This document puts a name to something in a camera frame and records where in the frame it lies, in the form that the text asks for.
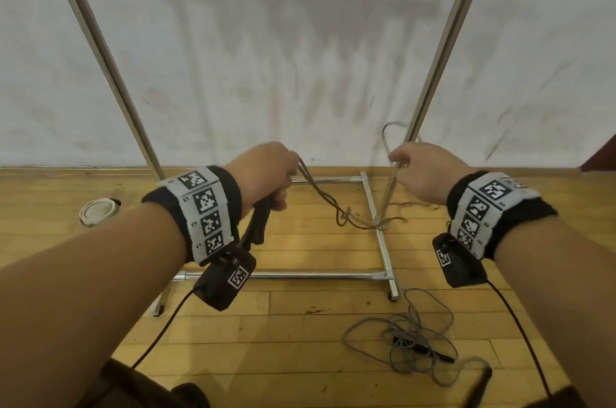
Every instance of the metal bar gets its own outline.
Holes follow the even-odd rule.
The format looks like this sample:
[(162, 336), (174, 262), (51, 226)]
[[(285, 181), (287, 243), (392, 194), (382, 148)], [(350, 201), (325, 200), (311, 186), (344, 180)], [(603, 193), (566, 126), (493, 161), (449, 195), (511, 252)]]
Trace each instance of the metal bar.
[[(420, 99), (415, 107), (415, 113), (413, 114), (413, 118), (408, 125), (408, 130), (406, 131), (406, 136), (404, 139), (405, 142), (413, 142), (417, 139), (417, 136), (420, 133), (421, 124), (426, 117), (427, 109), (430, 106), (432, 97), (434, 97), (436, 87), (441, 80), (443, 71), (445, 70), (449, 56), (451, 55), (451, 50), (453, 49), (453, 45), (456, 43), (458, 33), (462, 28), (462, 24), (466, 18), (466, 13), (468, 12), (469, 7), (471, 7), (472, 2), (473, 0), (454, 0), (453, 2), (451, 12), (449, 13), (449, 18), (447, 19), (447, 24), (445, 25), (445, 30), (441, 36), (439, 46), (436, 48), (432, 65), (430, 66), (426, 81), (424, 82), (423, 89), (420, 93)], [(401, 163), (396, 163), (394, 172), (389, 177), (389, 183), (385, 189), (378, 218), (385, 217), (387, 207), (391, 202), (391, 197), (393, 196), (394, 189), (396, 188), (396, 172), (400, 169), (400, 166)]]
[(158, 163), (156, 153), (150, 144), (150, 140), (148, 139), (143, 123), (137, 114), (137, 110), (131, 100), (126, 85), (119, 74), (118, 67), (115, 64), (115, 61), (113, 61), (111, 51), (109, 51), (109, 47), (105, 42), (100, 27), (94, 18), (94, 14), (92, 13), (88, 0), (68, 0), (68, 2), (73, 9), (73, 13), (79, 22), (83, 34), (88, 40), (88, 44), (90, 45), (90, 48), (98, 61), (100, 69), (103, 71), (103, 74), (111, 87), (113, 95), (118, 101), (118, 105), (126, 118), (126, 122), (128, 123), (135, 140), (137, 141), (137, 145), (141, 149), (141, 153), (143, 154), (146, 163), (159, 181), (165, 179), (165, 173), (163, 172), (160, 163)]
[[(378, 213), (376, 211), (376, 205), (374, 204), (374, 198), (372, 197), (372, 190), (370, 189), (370, 182), (368, 181), (368, 175), (365, 171), (362, 171), (362, 184), (364, 186), (364, 191), (366, 193), (366, 198), (368, 198), (368, 207), (370, 208), (370, 214), (372, 215), (372, 220), (377, 222)], [(382, 230), (377, 229), (374, 230), (376, 233), (376, 239), (379, 242), (379, 251), (381, 252), (381, 260), (383, 262), (383, 267), (385, 269), (385, 273), (389, 275), (389, 299), (392, 301), (397, 301), (400, 299), (400, 290), (398, 289), (398, 284), (396, 282), (396, 275), (394, 274), (394, 268), (391, 265), (391, 260), (389, 259), (389, 251), (387, 249), (387, 245), (385, 244), (385, 235)]]
[[(317, 184), (339, 184), (339, 183), (360, 183), (361, 176), (330, 176), (329, 178), (314, 178)], [(293, 184), (308, 184), (308, 180), (304, 178), (293, 179)]]
[[(178, 272), (173, 281), (183, 282), (186, 280), (196, 280), (203, 272), (201, 271), (181, 271)], [(300, 272), (291, 270), (280, 271), (257, 271), (250, 275), (251, 279), (264, 280), (389, 280), (387, 272)]]

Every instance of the white wall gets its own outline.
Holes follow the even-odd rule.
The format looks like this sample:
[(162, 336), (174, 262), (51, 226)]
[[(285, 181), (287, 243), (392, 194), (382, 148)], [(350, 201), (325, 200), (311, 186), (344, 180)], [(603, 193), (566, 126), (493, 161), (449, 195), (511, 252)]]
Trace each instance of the white wall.
[[(385, 165), (453, 0), (89, 0), (163, 164), (282, 140)], [(0, 0), (0, 165), (142, 165), (66, 0)], [(578, 166), (616, 132), (616, 0), (474, 0), (421, 135)], [(392, 129), (391, 144), (404, 131)]]

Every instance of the metal pole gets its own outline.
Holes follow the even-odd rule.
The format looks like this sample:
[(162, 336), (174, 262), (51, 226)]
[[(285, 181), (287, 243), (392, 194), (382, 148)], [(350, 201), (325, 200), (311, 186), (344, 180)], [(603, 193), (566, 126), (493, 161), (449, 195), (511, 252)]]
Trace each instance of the metal pole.
[(115, 64), (115, 61), (113, 61), (112, 54), (109, 51), (107, 43), (105, 43), (105, 39), (103, 38), (100, 27), (94, 18), (94, 14), (88, 4), (88, 0), (68, 0), (68, 2), (71, 5), (73, 13), (81, 26), (81, 30), (88, 40), (92, 52), (96, 56), (100, 69), (107, 78), (107, 82), (109, 83), (109, 86), (118, 101), (118, 105), (126, 118), (126, 122), (131, 128), (131, 132), (137, 141), (137, 145), (139, 145), (139, 148), (141, 149), (141, 153), (143, 154), (146, 163), (159, 181), (165, 179), (165, 173), (163, 172), (160, 163), (158, 163), (156, 153), (154, 153), (154, 149), (150, 144), (150, 140), (145, 132), (143, 123), (137, 114), (137, 110), (131, 100), (126, 85), (119, 74), (118, 67)]
[[(451, 55), (453, 45), (456, 43), (458, 33), (464, 23), (466, 13), (468, 12), (469, 7), (471, 7), (471, 2), (473, 2), (473, 0), (454, 0), (453, 2), (451, 12), (449, 13), (449, 18), (447, 19), (447, 24), (445, 25), (445, 30), (441, 36), (439, 46), (436, 49), (430, 70), (427, 73), (426, 81), (424, 82), (423, 89), (420, 93), (420, 99), (415, 107), (415, 113), (413, 114), (413, 118), (408, 125), (408, 130), (406, 131), (406, 136), (404, 139), (405, 142), (413, 142), (417, 139), (417, 136), (420, 133), (421, 124), (426, 117), (427, 109), (430, 106), (432, 97), (434, 97), (436, 87), (441, 80), (441, 76), (443, 75), (443, 71), (445, 70), (447, 61), (449, 60), (449, 56)], [(396, 163), (394, 172), (389, 178), (389, 183), (385, 189), (385, 195), (383, 196), (381, 203), (381, 209), (379, 212), (380, 218), (385, 216), (389, 202), (391, 202), (394, 189), (396, 188), (396, 172), (400, 169), (400, 166), (401, 163)]]

